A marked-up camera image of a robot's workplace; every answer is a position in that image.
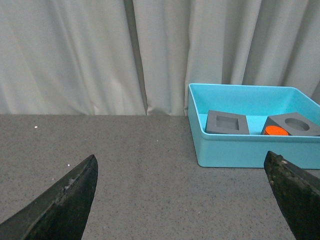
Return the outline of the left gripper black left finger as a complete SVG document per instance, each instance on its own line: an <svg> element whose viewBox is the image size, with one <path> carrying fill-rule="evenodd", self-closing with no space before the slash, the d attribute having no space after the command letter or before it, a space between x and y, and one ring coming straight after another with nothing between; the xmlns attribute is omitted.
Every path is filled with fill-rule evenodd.
<svg viewBox="0 0 320 240"><path fill-rule="evenodd" d="M2 240L80 240L98 180L90 155L26 207L0 225Z"/></svg>

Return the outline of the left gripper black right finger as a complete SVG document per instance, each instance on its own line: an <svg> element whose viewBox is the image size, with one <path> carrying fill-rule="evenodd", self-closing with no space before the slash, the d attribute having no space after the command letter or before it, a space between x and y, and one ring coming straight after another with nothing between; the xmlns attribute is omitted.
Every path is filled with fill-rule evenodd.
<svg viewBox="0 0 320 240"><path fill-rule="evenodd" d="M320 238L320 179L268 151L264 160L273 195L297 240Z"/></svg>

